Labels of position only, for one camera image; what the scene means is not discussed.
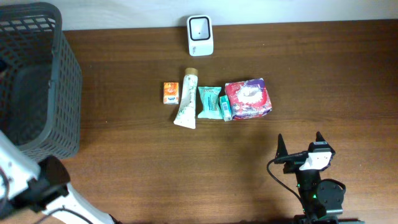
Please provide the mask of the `teal wet wipes pouch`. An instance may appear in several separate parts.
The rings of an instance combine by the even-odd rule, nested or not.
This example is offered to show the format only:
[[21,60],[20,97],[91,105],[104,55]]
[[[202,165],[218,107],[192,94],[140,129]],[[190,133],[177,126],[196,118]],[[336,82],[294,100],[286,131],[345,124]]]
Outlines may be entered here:
[[203,110],[198,114],[198,118],[223,119],[219,106],[221,87],[199,86],[198,91],[203,105]]

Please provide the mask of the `white tube with tan cap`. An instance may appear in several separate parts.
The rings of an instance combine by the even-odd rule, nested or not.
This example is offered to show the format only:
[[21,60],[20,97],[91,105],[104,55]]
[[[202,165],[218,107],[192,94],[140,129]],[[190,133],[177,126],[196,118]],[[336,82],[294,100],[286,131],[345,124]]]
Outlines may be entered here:
[[198,85],[198,70],[186,68],[183,78],[182,96],[174,124],[184,128],[196,128],[196,93]]

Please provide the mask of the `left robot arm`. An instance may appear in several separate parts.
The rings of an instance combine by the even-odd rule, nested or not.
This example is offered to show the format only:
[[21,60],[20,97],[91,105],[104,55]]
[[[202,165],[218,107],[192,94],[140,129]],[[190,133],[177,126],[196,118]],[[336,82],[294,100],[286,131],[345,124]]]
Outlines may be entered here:
[[72,186],[65,166],[54,156],[36,162],[1,133],[1,220],[29,209],[63,223],[119,223],[90,204]]

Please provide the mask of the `small teal box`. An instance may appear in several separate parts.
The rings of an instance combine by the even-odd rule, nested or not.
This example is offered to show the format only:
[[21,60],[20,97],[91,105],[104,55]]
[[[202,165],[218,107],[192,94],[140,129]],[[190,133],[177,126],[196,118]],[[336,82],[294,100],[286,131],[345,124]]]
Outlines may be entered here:
[[220,108],[221,108],[221,114],[223,116],[224,121],[231,121],[232,120],[232,112],[231,112],[231,107],[230,107],[228,96],[227,95],[221,96],[219,103],[220,103]]

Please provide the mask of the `small orange box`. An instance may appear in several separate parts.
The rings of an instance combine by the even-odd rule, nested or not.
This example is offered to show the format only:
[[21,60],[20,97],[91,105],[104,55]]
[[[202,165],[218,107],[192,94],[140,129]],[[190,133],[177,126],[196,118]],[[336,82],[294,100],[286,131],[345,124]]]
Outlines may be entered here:
[[164,82],[163,104],[177,105],[179,103],[179,83]]

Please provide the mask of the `red purple tissue pack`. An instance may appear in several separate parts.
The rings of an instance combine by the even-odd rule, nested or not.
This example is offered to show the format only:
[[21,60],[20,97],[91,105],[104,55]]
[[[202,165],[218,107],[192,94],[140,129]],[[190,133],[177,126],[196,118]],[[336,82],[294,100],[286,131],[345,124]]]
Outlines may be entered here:
[[272,103],[263,78],[226,83],[232,120],[265,116],[272,111]]

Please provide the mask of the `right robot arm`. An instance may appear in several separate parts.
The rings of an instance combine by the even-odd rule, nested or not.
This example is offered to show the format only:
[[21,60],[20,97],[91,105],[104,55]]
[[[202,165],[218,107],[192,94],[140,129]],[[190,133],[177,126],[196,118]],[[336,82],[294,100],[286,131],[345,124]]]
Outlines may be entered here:
[[303,215],[296,215],[294,223],[338,223],[337,216],[343,213],[342,203],[346,186],[333,179],[322,179],[320,172],[330,167],[335,150],[321,133],[311,142],[306,151],[289,154],[282,135],[278,135],[275,159],[282,164],[284,174],[295,174],[298,198]]

